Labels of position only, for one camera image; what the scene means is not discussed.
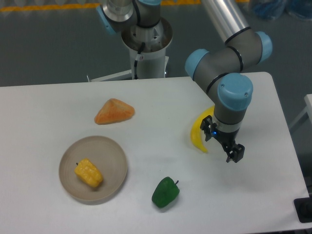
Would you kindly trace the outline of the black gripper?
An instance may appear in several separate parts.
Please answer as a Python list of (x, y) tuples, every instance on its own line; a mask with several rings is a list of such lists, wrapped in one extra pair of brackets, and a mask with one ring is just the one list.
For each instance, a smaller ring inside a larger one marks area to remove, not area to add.
[(238, 130), (227, 133), (216, 129), (216, 123), (213, 122), (211, 115), (206, 116), (202, 120), (200, 129), (204, 132), (205, 141), (215, 138), (221, 144), (224, 152), (227, 154), (227, 163), (230, 161), (238, 163), (243, 158), (245, 147), (235, 142)]

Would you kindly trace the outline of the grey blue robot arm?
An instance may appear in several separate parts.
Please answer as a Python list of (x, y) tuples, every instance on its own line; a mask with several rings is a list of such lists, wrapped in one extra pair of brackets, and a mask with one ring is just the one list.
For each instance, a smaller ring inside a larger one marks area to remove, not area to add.
[[(235, 138), (253, 93), (253, 84), (242, 71), (266, 60), (273, 45), (264, 32), (251, 29), (233, 0), (204, 0), (202, 5), (225, 47), (214, 54), (198, 49), (186, 59), (188, 76), (214, 103), (213, 112), (199, 119), (193, 134), (216, 139), (227, 160), (239, 162), (245, 148)], [(97, 13), (110, 34), (121, 33), (133, 79), (165, 76), (165, 53), (173, 31), (160, 15), (160, 1), (105, 0)]]

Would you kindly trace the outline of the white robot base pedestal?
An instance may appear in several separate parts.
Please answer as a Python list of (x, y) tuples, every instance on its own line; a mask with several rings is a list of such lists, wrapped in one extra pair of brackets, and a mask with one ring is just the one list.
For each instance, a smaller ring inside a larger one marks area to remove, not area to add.
[(166, 49), (173, 38), (171, 25), (165, 18), (161, 17), (151, 28), (132, 26), (121, 33), (121, 38), (129, 50), (131, 69), (91, 79), (91, 82), (165, 77), (169, 60)]

